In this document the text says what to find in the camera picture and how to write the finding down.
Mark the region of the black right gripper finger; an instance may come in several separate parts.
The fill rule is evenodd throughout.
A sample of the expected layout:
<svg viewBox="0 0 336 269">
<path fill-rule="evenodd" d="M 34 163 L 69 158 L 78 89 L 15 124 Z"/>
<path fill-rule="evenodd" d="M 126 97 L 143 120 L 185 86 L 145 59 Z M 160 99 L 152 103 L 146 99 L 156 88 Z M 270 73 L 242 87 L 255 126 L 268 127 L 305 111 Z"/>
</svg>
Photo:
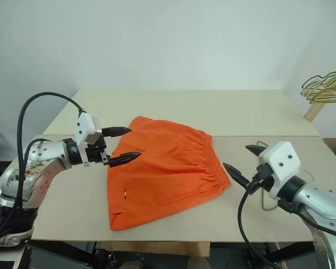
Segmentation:
<svg viewBox="0 0 336 269">
<path fill-rule="evenodd" d="M 228 174 L 230 175 L 230 177 L 235 182 L 241 185 L 248 193 L 251 193 L 251 188 L 252 188 L 251 181 L 245 178 L 242 175 L 241 171 L 237 170 L 234 166 L 227 164 L 227 163 L 223 163 L 223 166 L 225 170 L 228 172 Z"/>
<path fill-rule="evenodd" d="M 259 145 L 246 145 L 245 148 L 253 153 L 255 156 L 259 156 L 264 150 L 264 146 Z"/>
</svg>

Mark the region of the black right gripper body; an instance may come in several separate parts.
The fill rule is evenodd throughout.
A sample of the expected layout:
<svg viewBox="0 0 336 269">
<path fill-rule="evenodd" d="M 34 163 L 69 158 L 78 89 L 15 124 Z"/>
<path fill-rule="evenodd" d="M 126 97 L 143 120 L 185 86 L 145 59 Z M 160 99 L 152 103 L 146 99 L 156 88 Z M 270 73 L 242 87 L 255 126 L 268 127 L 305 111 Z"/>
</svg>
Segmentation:
<svg viewBox="0 0 336 269">
<path fill-rule="evenodd" d="M 256 173 L 252 177 L 252 181 L 248 185 L 249 194 L 255 193 L 259 188 L 269 192 L 274 184 L 272 177 L 273 170 L 269 164 L 260 164 L 256 168 Z"/>
</svg>

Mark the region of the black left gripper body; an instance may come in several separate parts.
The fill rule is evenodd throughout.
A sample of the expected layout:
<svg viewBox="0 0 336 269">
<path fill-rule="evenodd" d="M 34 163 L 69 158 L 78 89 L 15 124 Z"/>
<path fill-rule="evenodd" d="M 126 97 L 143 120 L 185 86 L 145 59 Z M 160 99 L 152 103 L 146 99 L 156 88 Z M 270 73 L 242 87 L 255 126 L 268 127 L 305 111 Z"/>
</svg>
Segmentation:
<svg viewBox="0 0 336 269">
<path fill-rule="evenodd" d="M 95 142 L 92 142 L 92 140 L 89 138 L 85 140 L 85 143 L 87 144 L 85 151 L 89 163 L 103 163 L 104 165 L 108 164 L 106 143 L 102 135 L 100 135 Z"/>
</svg>

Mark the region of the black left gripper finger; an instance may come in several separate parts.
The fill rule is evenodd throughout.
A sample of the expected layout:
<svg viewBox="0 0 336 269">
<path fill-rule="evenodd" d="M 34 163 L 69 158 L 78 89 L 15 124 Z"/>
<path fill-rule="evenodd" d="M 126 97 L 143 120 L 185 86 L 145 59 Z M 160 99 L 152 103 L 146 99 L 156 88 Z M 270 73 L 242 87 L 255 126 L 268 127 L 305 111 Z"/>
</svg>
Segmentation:
<svg viewBox="0 0 336 269">
<path fill-rule="evenodd" d="M 101 129 L 103 137 L 119 137 L 131 131 L 128 127 L 106 127 Z"/>
<path fill-rule="evenodd" d="M 103 165 L 108 165 L 110 168 L 113 168 L 127 164 L 141 156 L 141 154 L 141 152 L 127 152 L 119 155 L 118 157 L 110 157 L 109 155 L 106 155 L 106 157 L 102 159 L 102 163 Z"/>
</svg>

